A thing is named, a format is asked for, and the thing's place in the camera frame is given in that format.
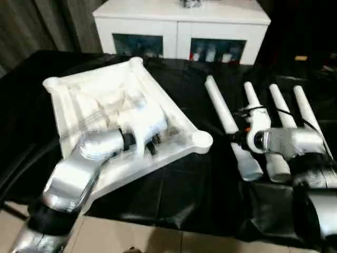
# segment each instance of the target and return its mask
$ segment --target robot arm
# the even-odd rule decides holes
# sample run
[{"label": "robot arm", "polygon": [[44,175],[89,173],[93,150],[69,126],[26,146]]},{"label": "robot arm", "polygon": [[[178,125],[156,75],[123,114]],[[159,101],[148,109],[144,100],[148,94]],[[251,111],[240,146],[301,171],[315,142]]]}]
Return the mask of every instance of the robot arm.
[{"label": "robot arm", "polygon": [[249,143],[267,153],[281,154],[286,161],[306,153],[324,153],[323,139],[314,130],[269,128],[259,131]]},{"label": "robot arm", "polygon": [[102,164],[134,143],[132,134],[119,129],[84,134],[71,155],[56,165],[10,253],[62,252]]}]

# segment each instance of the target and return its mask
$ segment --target white plastic tray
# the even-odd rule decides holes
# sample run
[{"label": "white plastic tray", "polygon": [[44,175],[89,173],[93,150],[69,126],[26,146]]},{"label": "white plastic tray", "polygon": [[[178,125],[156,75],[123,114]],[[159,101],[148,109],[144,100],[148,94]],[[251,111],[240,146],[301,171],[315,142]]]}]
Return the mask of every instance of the white plastic tray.
[{"label": "white plastic tray", "polygon": [[65,158],[85,131],[117,126],[123,130],[117,124],[118,116],[133,106],[133,97],[139,93],[160,105],[169,130],[175,132],[163,133],[156,155],[147,151],[142,159],[135,159],[130,150],[105,163],[83,212],[95,199],[185,155],[207,153],[213,143],[212,137],[198,130],[152,78],[141,58],[66,77],[50,77],[43,85],[52,96]]}]

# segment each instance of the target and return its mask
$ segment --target white plastic part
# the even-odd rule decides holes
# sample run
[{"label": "white plastic part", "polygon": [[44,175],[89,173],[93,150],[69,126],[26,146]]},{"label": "white plastic part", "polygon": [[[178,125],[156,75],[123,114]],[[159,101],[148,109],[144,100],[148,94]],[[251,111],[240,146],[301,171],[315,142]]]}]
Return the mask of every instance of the white plastic part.
[{"label": "white plastic part", "polygon": [[[276,108],[290,113],[279,87],[276,84],[271,84],[269,90],[272,94]],[[297,128],[294,118],[291,115],[283,112],[278,112],[278,114],[284,128]]]},{"label": "white plastic part", "polygon": [[231,54],[223,54],[222,55],[222,62],[227,63],[230,62],[232,59],[232,55]]},{"label": "white plastic part", "polygon": [[[328,155],[333,159],[332,153],[325,141],[320,125],[318,124],[315,114],[313,113],[311,106],[309,104],[309,101],[305,96],[303,88],[299,85],[295,86],[294,93],[295,93],[297,104],[299,105],[302,118],[308,121],[310,124],[312,124],[315,127],[315,129],[321,134],[323,142],[325,143],[326,151]],[[306,124],[305,124],[305,127],[308,129],[312,129],[310,126]]]},{"label": "white plastic part", "polygon": [[[245,82],[244,88],[249,102],[248,108],[261,106],[259,99],[254,91],[251,82]],[[251,130],[247,135],[248,146],[252,149],[257,149],[254,144],[254,137],[258,131],[266,130],[271,126],[270,117],[265,108],[254,109],[251,111]],[[286,182],[290,179],[290,169],[287,162],[280,154],[266,154],[266,170],[268,176],[273,182]]]},{"label": "white plastic part", "polygon": [[[153,132],[163,135],[161,143],[155,146],[156,155],[144,147],[142,152],[131,147],[108,160],[82,213],[97,198],[190,153],[205,154],[213,143],[211,135],[198,130],[152,78],[141,58],[70,76],[50,77],[43,85],[52,95],[60,137],[70,133],[60,140],[65,158],[78,138],[91,129],[120,127],[122,131],[139,131],[136,138],[143,142]],[[165,132],[166,122],[174,133]]]},{"label": "white plastic part", "polygon": [[[251,82],[245,82],[244,83],[244,89],[246,91],[246,95],[248,98],[249,106],[247,107],[248,109],[250,108],[257,108],[260,107],[261,104],[255,94],[253,85]],[[259,149],[255,143],[254,143],[254,137],[257,132],[266,130],[270,128],[271,126],[271,121],[268,115],[268,112],[266,108],[259,108],[259,109],[254,109],[250,111],[250,124],[251,124],[251,129],[247,134],[247,144],[248,147],[255,153],[258,154],[263,154],[264,151]]]},{"label": "white plastic part", "polygon": [[[229,111],[226,102],[221,96],[214,78],[211,75],[207,77],[205,86],[225,132],[227,134],[237,132],[239,129],[231,115],[231,112]],[[263,171],[259,163],[248,151],[243,150],[237,143],[231,143],[231,146],[237,159],[237,168],[242,179],[245,181],[254,181],[259,179],[263,175]]]}]

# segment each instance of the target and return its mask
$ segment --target tile floor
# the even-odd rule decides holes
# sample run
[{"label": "tile floor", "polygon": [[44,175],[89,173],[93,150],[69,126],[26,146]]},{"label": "tile floor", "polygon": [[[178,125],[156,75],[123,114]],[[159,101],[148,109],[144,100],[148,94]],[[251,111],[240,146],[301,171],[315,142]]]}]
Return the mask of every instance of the tile floor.
[{"label": "tile floor", "polygon": [[[10,203],[22,213],[27,207]],[[23,222],[0,211],[0,253],[8,253]],[[122,253],[130,247],[146,253],[314,253],[313,250],[283,247],[263,242],[242,242],[199,233],[181,232],[93,217],[80,218],[66,253]]]}]

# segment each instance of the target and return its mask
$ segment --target black tablecloth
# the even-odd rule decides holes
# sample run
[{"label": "black tablecloth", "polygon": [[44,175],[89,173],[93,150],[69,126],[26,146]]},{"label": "black tablecloth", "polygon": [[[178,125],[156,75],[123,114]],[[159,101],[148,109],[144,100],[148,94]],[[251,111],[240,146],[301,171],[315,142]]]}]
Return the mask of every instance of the black tablecloth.
[{"label": "black tablecloth", "polygon": [[[7,177],[14,177],[16,171],[57,138],[51,98],[42,81],[126,60],[113,55],[41,51],[0,80],[3,119],[0,187],[6,187],[2,183]],[[280,126],[280,121],[268,86],[279,85],[299,125],[292,88],[296,84],[304,86],[329,147],[336,155],[337,86],[333,78],[287,66],[276,70],[158,59],[145,59],[144,65],[196,127],[213,136],[213,146],[208,154],[190,154],[96,200],[87,215],[305,247],[293,229],[292,188],[270,183],[267,176],[254,183],[240,179],[235,157],[204,82],[212,74],[234,112],[247,104],[243,82],[252,81],[275,127]],[[237,121],[239,127],[245,127],[243,119]],[[57,145],[33,161],[11,188],[7,200],[26,204],[33,201],[41,194],[60,158]],[[257,159],[265,165],[263,156]]]}]

